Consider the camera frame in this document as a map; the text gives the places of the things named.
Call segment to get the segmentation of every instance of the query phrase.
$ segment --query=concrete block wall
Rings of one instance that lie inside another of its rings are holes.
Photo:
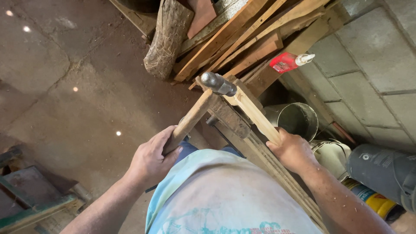
[[[351,21],[299,67],[361,143],[416,152],[416,0],[344,0]]]

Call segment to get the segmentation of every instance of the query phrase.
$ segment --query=tree bark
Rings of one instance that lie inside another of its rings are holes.
[[[150,74],[161,80],[169,77],[192,18],[193,12],[177,0],[161,0],[156,32],[143,60]]]

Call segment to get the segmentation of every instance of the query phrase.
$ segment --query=forearm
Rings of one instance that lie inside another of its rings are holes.
[[[370,207],[324,167],[308,168],[301,177],[313,193],[331,233],[394,233]]]
[[[118,233],[131,207],[144,190],[140,182],[132,184],[122,178],[78,215],[61,233]]]

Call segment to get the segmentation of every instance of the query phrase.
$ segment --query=hand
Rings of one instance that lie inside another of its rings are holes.
[[[175,128],[176,126],[169,126],[139,146],[123,177],[128,183],[147,189],[166,177],[183,149],[178,146],[165,157],[162,156],[163,146]]]
[[[321,168],[305,139],[290,134],[281,127],[276,129],[280,133],[282,145],[277,146],[270,141],[266,142],[266,145],[284,167],[300,176],[310,169]]]

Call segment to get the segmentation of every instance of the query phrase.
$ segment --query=red glue bottle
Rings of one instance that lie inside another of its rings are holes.
[[[315,57],[314,54],[302,54],[297,56],[288,52],[284,52],[283,54],[274,58],[269,65],[278,73],[283,74],[287,71],[297,68],[298,66],[302,66],[311,62],[313,57]]]

